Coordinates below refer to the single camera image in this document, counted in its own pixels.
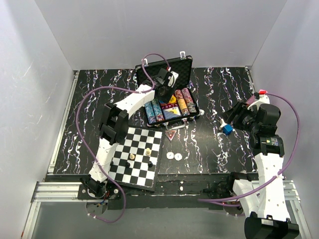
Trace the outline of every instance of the white enclosure wall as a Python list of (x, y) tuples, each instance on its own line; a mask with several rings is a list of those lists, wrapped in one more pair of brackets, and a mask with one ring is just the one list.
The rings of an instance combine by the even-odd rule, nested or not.
[[(252, 76), (258, 89), (288, 98), (299, 112), (301, 140), (286, 175), (296, 184), (313, 238), (319, 238), (318, 66), (319, 1), (288, 0), (253, 64)], [(278, 134), (284, 139), (287, 159), (296, 120), (287, 105), (272, 102), (282, 110)]]
[(0, 0), (0, 238), (20, 238), (73, 72), (34, 0)]
[(35, 1), (73, 70), (133, 68), (147, 53), (182, 50), (195, 67), (252, 65), (286, 2)]

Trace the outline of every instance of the chess piece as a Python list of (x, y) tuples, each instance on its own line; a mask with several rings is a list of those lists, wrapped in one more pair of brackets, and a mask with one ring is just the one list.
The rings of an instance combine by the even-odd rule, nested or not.
[(147, 156), (150, 156), (151, 152), (152, 152), (152, 151), (150, 150), (150, 148), (147, 148), (147, 149), (146, 149), (146, 155), (147, 155)]

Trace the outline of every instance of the white token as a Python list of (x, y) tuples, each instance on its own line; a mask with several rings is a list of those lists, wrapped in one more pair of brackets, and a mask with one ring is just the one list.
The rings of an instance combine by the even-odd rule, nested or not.
[(174, 158), (176, 161), (180, 161), (183, 157), (180, 153), (177, 153), (177, 154), (175, 154)]
[(167, 157), (168, 159), (173, 159), (173, 158), (174, 158), (174, 153), (173, 153), (173, 152), (168, 152), (168, 153), (166, 154), (166, 157)]

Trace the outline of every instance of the black marble surface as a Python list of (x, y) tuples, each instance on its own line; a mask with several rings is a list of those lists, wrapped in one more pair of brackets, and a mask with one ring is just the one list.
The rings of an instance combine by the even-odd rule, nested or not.
[[(57, 155), (55, 174), (87, 174), (93, 159), (78, 137), (75, 127), (77, 107), (92, 89), (118, 86), (134, 90), (137, 81), (132, 69), (80, 71), (62, 142)], [(245, 68), (193, 68), (189, 88), (204, 115), (179, 129), (172, 142), (164, 140), (160, 174), (207, 174), (255, 172), (257, 167), (248, 146), (248, 134), (236, 130), (225, 136), (218, 130), (220, 113), (238, 100), (252, 95)], [(93, 94), (80, 114), (80, 128), (94, 152), (98, 149), (98, 125), (104, 104), (122, 100), (129, 93), (103, 90)], [(130, 125), (146, 127), (144, 109), (130, 119)], [(168, 160), (167, 152), (181, 153), (181, 161)]]

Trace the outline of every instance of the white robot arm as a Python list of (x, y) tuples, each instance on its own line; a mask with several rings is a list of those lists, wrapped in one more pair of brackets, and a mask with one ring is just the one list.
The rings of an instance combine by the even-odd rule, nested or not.
[(126, 138), (129, 118), (146, 102), (154, 98), (168, 102), (176, 89), (177, 78), (178, 73), (162, 68), (154, 76), (155, 87), (153, 90), (142, 93), (151, 89), (152, 84), (146, 80), (136, 90), (139, 93), (132, 93), (115, 104), (105, 105), (99, 125), (99, 149), (96, 154), (98, 162), (94, 162), (89, 175), (80, 179), (91, 196), (100, 198), (105, 193), (106, 184), (104, 182), (106, 182), (107, 176), (104, 172), (108, 174), (115, 149)]
[[(147, 91), (151, 87), (148, 85), (140, 85), (137, 91)], [(144, 94), (132, 93), (122, 101), (115, 103), (118, 109), (121, 111), (127, 111), (129, 118), (146, 102), (149, 102), (154, 99), (155, 91), (150, 91)], [(103, 167), (105, 172), (109, 172), (110, 164), (115, 152), (116, 147), (119, 143), (110, 144), (104, 137), (100, 137), (99, 149), (96, 154), (96, 158), (99, 161), (99, 164)], [(107, 179), (104, 173), (100, 170), (97, 162), (94, 162), (92, 169), (89, 174), (91, 178), (95, 181), (103, 182)]]
[[(266, 91), (255, 94), (257, 100), (248, 105), (239, 102), (225, 112), (225, 122), (234, 128), (250, 133), (250, 146), (253, 149), (258, 167), (260, 185), (267, 183), (283, 167), (284, 145), (276, 135), (277, 121), (281, 115), (279, 108), (271, 105)], [(227, 188), (236, 195), (254, 190), (249, 176), (244, 173), (231, 173)], [(287, 210), (282, 175), (267, 187), (250, 196), (239, 199), (246, 216), (245, 235), (247, 239), (294, 239), (299, 234), (297, 224), (292, 224)]]

